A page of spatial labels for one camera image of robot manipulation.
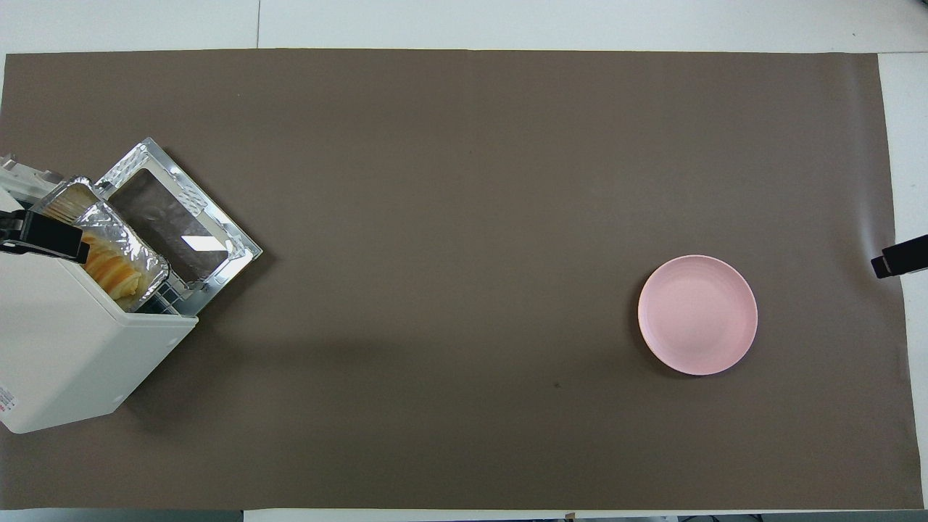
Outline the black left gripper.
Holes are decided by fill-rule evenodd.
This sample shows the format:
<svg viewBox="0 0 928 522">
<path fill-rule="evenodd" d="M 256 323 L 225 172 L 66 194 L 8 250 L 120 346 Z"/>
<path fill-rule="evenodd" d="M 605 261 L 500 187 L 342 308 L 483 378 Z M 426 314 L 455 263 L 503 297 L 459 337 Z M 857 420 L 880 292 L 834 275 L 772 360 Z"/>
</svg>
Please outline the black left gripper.
<svg viewBox="0 0 928 522">
<path fill-rule="evenodd" d="M 77 264 L 87 262 L 90 245 L 83 242 L 82 229 L 39 212 L 2 210 L 0 215 L 1 234 L 19 234 L 21 231 L 21 244 L 3 242 L 0 245 L 2 252 L 32 252 Z"/>
</svg>

